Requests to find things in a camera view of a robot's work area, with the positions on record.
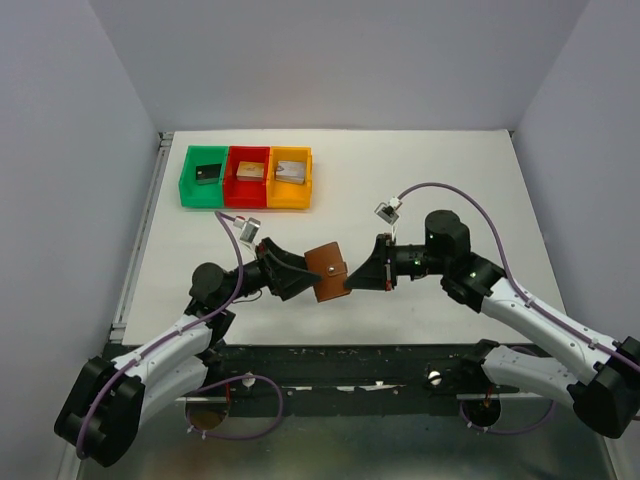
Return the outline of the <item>brown leather card holder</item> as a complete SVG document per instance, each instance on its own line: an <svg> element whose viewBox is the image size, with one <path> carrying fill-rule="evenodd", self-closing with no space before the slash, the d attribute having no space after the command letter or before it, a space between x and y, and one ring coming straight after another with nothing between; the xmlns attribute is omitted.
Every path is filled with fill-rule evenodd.
<svg viewBox="0 0 640 480"><path fill-rule="evenodd" d="M348 267L342 256L339 244L331 242L304 253L307 269L321 277L313 285L318 303L334 300L351 293L345 286Z"/></svg>

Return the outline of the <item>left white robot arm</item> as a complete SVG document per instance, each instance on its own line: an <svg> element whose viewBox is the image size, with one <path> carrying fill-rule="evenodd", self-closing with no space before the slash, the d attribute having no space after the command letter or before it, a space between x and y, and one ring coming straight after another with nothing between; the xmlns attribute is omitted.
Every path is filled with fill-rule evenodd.
<svg viewBox="0 0 640 480"><path fill-rule="evenodd" d="M79 458L113 465L157 410L184 393L209 395L220 387L220 368L201 356L229 329L234 300L268 289L286 301L322 279L305 257L269 238L255 255L234 270L199 265L191 277L190 301L169 329L127 354L112 360L95 356L83 365L54 423L55 434L73 445Z"/></svg>

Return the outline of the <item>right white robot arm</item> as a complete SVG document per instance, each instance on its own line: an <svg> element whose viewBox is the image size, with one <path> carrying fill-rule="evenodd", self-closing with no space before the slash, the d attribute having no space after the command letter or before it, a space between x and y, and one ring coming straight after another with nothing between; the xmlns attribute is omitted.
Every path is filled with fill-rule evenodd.
<svg viewBox="0 0 640 480"><path fill-rule="evenodd" d="M397 245L377 236L369 258L347 277L350 290L391 291L401 276L440 276L446 294L497 320L542 348L543 358L489 344L464 362L469 390L511 386L573 410L591 430L618 439L639 412L639 342L618 341L533 297L506 270L471 250L468 227L452 211L436 210L424 222L422 245Z"/></svg>

